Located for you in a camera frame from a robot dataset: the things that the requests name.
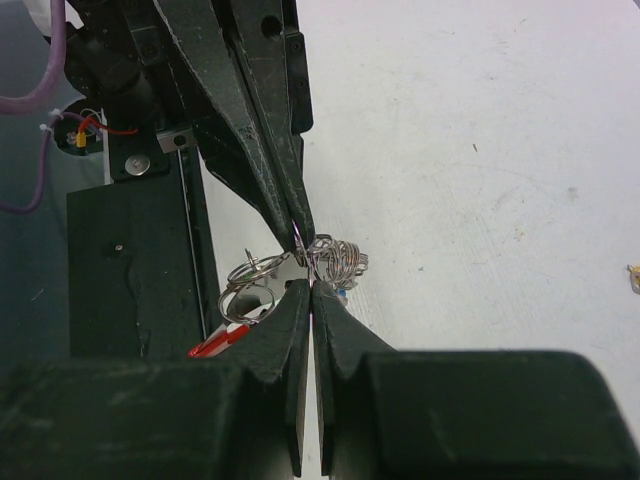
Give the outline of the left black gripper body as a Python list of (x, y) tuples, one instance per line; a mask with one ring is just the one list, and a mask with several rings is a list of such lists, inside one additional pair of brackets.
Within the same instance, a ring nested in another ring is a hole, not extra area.
[(152, 120), (164, 152), (193, 141), (202, 176), (211, 174), (176, 89), (155, 2), (75, 2), (81, 23), (67, 31), (65, 73), (104, 114), (114, 109), (131, 122)]

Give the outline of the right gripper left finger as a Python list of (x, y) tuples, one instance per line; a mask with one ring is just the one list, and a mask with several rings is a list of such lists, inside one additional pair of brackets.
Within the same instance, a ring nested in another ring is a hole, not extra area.
[(16, 370), (1, 387), (5, 479), (291, 479), (301, 473), (310, 286), (206, 359)]

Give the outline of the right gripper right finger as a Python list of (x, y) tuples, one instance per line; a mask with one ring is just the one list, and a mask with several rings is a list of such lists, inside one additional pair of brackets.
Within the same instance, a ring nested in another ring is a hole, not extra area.
[(312, 290), (321, 469), (333, 479), (635, 479), (600, 372), (553, 350), (406, 351)]

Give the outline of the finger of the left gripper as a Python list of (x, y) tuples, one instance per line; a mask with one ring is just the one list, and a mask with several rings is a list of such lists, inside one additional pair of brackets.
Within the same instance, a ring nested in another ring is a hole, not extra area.
[(254, 138), (264, 154), (256, 178), (266, 183), (265, 218), (282, 245), (308, 245), (315, 225), (306, 193), (302, 134), (313, 126), (304, 36), (294, 1), (214, 1), (214, 12), (239, 70)]
[[(213, 2), (157, 1), (154, 7), (176, 89), (207, 170), (269, 227), (267, 201), (260, 196), (266, 183), (256, 178), (267, 169), (249, 157), (253, 153), (263, 159), (264, 154), (254, 138), (239, 70), (232, 65)], [(292, 250), (296, 243), (279, 245)]]

